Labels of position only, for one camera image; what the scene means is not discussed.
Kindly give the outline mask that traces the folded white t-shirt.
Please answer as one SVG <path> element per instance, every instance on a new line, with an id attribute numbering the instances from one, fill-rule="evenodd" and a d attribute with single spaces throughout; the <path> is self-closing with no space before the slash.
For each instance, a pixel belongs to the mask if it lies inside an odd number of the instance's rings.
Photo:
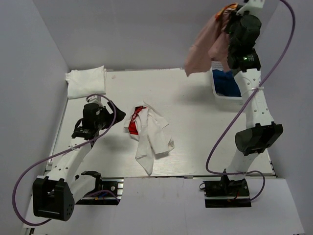
<path id="1" fill-rule="evenodd" d="M 83 98 L 91 94 L 106 94 L 106 75 L 107 69 L 104 66 L 66 73 L 68 99 Z"/>

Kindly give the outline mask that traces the white red-print t-shirt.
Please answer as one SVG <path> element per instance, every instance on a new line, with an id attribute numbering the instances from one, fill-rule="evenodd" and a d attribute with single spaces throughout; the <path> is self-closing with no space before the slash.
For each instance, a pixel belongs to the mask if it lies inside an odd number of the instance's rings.
<path id="1" fill-rule="evenodd" d="M 173 138 L 164 131 L 168 125 L 165 117 L 145 101 L 137 103 L 124 122 L 130 137 L 138 142 L 135 160 L 149 176 L 155 157 L 166 156 L 175 148 Z"/>

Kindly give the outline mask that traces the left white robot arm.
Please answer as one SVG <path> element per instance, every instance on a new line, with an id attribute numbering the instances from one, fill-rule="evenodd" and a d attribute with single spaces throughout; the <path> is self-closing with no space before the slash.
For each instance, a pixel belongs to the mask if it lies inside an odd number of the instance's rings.
<path id="1" fill-rule="evenodd" d="M 112 112 L 98 103 L 84 105 L 83 117 L 74 127 L 69 152 L 61 156 L 55 167 L 32 186 L 33 213 L 36 217 L 68 221 L 75 204 L 86 195 L 103 191 L 101 174 L 97 171 L 77 170 L 91 151 L 101 130 L 121 122 L 126 113 L 109 103 Z"/>

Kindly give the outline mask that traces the white plastic basket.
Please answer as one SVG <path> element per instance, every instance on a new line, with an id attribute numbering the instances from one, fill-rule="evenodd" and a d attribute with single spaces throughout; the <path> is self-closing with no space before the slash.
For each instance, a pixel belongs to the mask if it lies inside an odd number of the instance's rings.
<path id="1" fill-rule="evenodd" d="M 214 81 L 213 81 L 213 70 L 221 70 L 224 71 L 224 68 L 221 64 L 221 62 L 212 62 L 211 64 L 211 84 L 212 84 L 212 90 L 215 97 L 215 100 L 218 104 L 223 105 L 224 107 L 233 108 L 235 110 L 240 109 L 240 107 L 243 105 L 243 100 L 241 97 L 226 97 L 222 96 L 216 93 L 215 87 L 214 87 Z"/>

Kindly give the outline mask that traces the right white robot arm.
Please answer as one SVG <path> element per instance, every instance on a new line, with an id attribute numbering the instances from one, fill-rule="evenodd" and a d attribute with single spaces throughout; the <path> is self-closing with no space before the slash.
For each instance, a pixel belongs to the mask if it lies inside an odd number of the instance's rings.
<path id="1" fill-rule="evenodd" d="M 221 190 L 226 195 L 238 190 L 237 181 L 245 178 L 252 162 L 283 133 L 283 126 L 276 124 L 269 112 L 261 85 L 261 64 L 254 49 L 261 25 L 248 11 L 241 15 L 232 11 L 225 28 L 229 35 L 227 62 L 240 90 L 246 115 L 246 129 L 236 133 L 237 150 L 224 170 L 228 178 L 221 182 Z"/>

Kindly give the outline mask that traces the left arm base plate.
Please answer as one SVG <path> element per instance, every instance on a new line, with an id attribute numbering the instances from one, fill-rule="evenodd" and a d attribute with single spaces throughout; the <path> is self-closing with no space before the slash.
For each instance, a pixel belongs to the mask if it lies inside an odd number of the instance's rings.
<path id="1" fill-rule="evenodd" d="M 116 206 L 121 200 L 124 179 L 122 178 L 102 178 L 100 188 L 88 193 L 93 196 L 84 197 L 76 205 L 94 205 L 94 206 Z"/>

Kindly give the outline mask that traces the blue t-shirt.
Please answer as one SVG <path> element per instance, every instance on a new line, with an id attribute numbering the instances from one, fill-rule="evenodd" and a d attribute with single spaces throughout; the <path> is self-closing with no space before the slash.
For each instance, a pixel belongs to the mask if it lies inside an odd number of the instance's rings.
<path id="1" fill-rule="evenodd" d="M 241 97 L 241 92 L 231 71 L 213 70 L 212 74 L 217 94 L 226 97 Z"/>

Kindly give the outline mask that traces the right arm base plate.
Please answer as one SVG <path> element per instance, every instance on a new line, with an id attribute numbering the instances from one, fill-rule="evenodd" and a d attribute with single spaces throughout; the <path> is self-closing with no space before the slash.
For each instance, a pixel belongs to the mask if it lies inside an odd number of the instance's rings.
<path id="1" fill-rule="evenodd" d="M 246 179 L 229 181 L 203 181 L 199 189 L 204 192 L 206 208 L 251 208 Z"/>

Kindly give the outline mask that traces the pink t-shirt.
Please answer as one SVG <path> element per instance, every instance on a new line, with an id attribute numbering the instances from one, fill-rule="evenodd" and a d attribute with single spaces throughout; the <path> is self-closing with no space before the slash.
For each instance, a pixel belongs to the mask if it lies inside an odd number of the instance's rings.
<path id="1" fill-rule="evenodd" d="M 227 63 L 229 35 L 224 30 L 229 22 L 231 11 L 237 6 L 238 3 L 232 3 L 222 8 L 200 31 L 184 62 L 187 76 L 209 71 L 213 61 L 220 62 L 224 71 L 230 71 Z"/>

